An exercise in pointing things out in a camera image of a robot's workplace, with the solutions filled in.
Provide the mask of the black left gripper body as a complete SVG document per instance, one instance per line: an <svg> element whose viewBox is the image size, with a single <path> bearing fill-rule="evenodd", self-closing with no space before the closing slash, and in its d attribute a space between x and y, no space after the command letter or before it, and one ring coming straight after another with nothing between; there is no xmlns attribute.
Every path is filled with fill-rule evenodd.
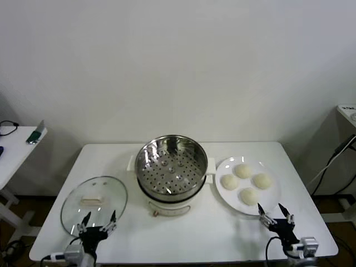
<svg viewBox="0 0 356 267"><path fill-rule="evenodd" d="M84 252L95 253L98 244L108 238L108 233L103 227L95 226L79 231L78 236L82 241Z"/></svg>

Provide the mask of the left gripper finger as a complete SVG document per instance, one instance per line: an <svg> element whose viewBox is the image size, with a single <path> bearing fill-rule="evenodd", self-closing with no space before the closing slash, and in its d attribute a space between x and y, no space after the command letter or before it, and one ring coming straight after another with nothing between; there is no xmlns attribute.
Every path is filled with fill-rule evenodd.
<svg viewBox="0 0 356 267"><path fill-rule="evenodd" d="M88 221L91 217L91 212L89 211L88 214L82 219L81 223L77 224L77 230L79 233L86 231L86 226Z"/></svg>
<svg viewBox="0 0 356 267"><path fill-rule="evenodd" d="M111 234L116 229L116 221L117 221L117 219L116 219L116 210L114 210L112 215L111 215L109 223L107 225L105 225L105 226L102 226L100 228L100 231L104 232L106 234Z"/></svg>

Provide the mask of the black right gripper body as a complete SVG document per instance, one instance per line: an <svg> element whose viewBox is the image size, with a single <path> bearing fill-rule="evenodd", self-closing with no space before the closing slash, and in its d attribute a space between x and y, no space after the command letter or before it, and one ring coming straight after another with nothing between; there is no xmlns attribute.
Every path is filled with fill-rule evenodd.
<svg viewBox="0 0 356 267"><path fill-rule="evenodd" d="M287 219L274 219L274 221L275 223L270 224L268 229L274 233L277 233L284 249L291 249L292 245L300 242L293 232L295 227L294 224L289 223Z"/></svg>

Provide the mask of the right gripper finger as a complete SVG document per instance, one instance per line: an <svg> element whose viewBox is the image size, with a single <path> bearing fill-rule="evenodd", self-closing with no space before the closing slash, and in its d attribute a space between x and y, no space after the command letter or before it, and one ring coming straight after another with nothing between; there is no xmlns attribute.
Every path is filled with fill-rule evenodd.
<svg viewBox="0 0 356 267"><path fill-rule="evenodd" d="M264 209L262 208L262 206L261 206L259 203L257 203L257 205L258 205L258 212L259 212L259 220L260 220L260 222L261 222L266 228L270 228L272 225L276 225L276 221L275 221L273 218L269 217L269 216L265 213L265 211L264 211Z"/></svg>
<svg viewBox="0 0 356 267"><path fill-rule="evenodd" d="M279 219L280 223L295 226L294 215L291 214L286 207L284 207L281 203L278 203L278 206L284 215L283 219Z"/></svg>

